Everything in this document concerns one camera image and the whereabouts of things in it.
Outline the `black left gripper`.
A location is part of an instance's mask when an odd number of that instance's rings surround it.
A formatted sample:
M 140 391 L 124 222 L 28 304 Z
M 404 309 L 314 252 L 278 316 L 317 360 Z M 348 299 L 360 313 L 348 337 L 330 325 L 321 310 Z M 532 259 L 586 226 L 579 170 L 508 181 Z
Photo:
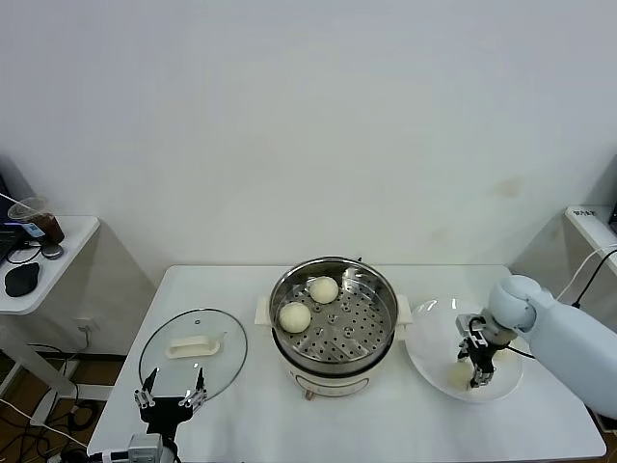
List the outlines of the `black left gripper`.
M 134 391 L 134 399 L 140 408 L 140 418 L 147 425 L 147 434 L 175 435 L 177 428 L 193 418 L 208 399 L 204 384 L 203 368 L 200 368 L 195 387 L 183 399 L 180 397 L 157 397 L 151 394 L 159 368 L 154 368 Z

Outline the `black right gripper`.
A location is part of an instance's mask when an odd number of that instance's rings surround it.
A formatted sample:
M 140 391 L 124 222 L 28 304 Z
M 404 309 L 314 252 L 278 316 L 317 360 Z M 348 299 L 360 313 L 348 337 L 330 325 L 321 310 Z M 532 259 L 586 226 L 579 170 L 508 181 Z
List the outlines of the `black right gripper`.
M 488 385 L 495 373 L 493 358 L 497 352 L 496 346 L 490 343 L 474 344 L 469 338 L 463 338 L 458 347 L 457 361 L 464 362 L 470 358 L 474 365 L 469 387 L 476 389 Z

